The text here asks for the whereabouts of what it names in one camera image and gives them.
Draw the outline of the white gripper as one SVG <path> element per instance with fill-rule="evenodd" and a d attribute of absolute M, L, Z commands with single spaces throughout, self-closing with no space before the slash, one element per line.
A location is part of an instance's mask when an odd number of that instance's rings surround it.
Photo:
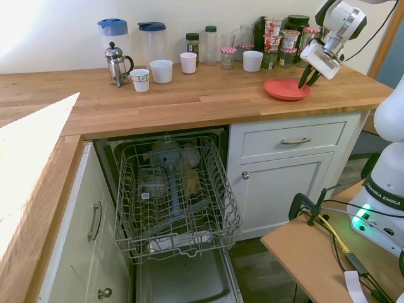
<path fill-rule="evenodd" d="M 309 86 L 317 82 L 322 75 L 328 80 L 332 80 L 340 69 L 340 63 L 337 59 L 328 55 L 324 47 L 317 41 L 312 40 L 301 52 L 300 58 L 308 63 L 305 68 L 298 84 L 298 88 L 302 88 L 307 81 L 307 78 L 312 73 L 313 68 L 315 72 L 309 80 Z"/>

